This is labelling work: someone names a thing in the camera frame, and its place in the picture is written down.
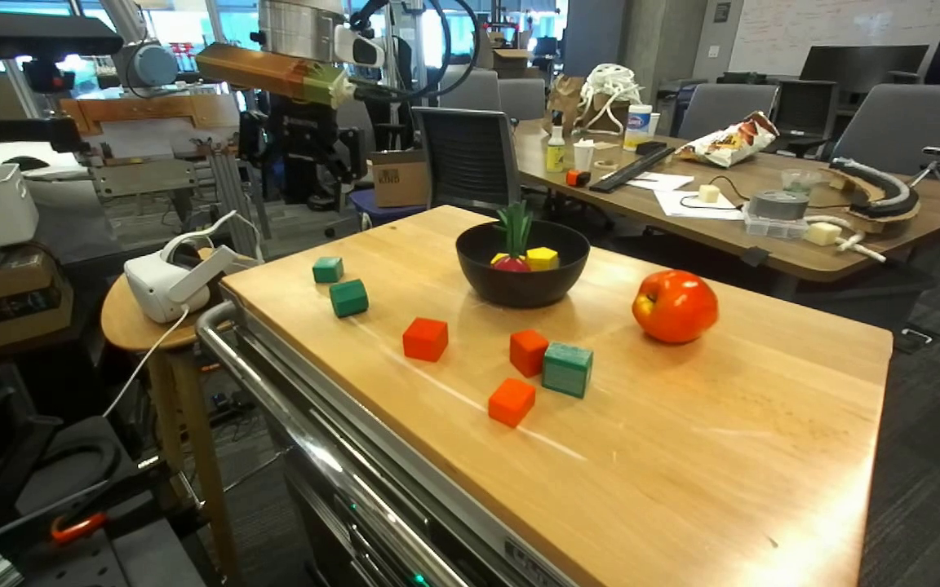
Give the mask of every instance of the cable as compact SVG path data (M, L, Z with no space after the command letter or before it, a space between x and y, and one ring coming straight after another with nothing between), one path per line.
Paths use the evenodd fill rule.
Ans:
M121 405L121 397L134 389L134 383L142 373L146 359L183 327L186 318L189 318L189 308L183 308L179 318L170 323L170 329L164 337L155 337L153 346L139 356L139 363L134 364L129 379L117 389L114 401L103 409L103 414L101 414L103 421Z

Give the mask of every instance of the bottle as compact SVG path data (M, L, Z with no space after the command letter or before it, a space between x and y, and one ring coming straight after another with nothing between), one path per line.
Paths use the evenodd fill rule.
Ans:
M568 145L562 135L552 135L545 139L545 174L564 174L564 159L568 159Z
M647 145L654 137L654 105L630 105L625 111L625 135L624 151L637 151L637 145Z

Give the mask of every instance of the butcher block tabletop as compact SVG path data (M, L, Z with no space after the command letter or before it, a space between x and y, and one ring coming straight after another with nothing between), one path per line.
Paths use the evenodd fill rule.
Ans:
M655 263L589 248L556 308L483 305L451 205L224 276L227 296L581 585L859 585L891 332L711 283L698 343L640 337ZM341 257L368 311L340 319L313 262ZM442 363L405 359L414 318L448 323ZM485 401L510 332L595 354L588 395L539 384L519 426Z

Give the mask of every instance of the green cube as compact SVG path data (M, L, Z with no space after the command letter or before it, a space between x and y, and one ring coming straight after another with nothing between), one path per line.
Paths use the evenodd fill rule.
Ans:
M332 312L354 318L368 311L368 295L363 281L340 281L328 286Z
M337 283L337 281L341 281L341 257L313 262L313 283Z
M589 350L547 343L542 356L542 384L562 395L584 397L589 369L595 369Z

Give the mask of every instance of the bowl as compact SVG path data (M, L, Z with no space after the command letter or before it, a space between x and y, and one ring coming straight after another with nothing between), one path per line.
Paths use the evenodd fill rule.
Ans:
M497 308L547 308L558 305L581 276L589 243L556 223L531 223L529 248L556 248L562 263L556 270L513 273L489 262L507 248L498 223L473 225L458 239L461 268L479 301Z

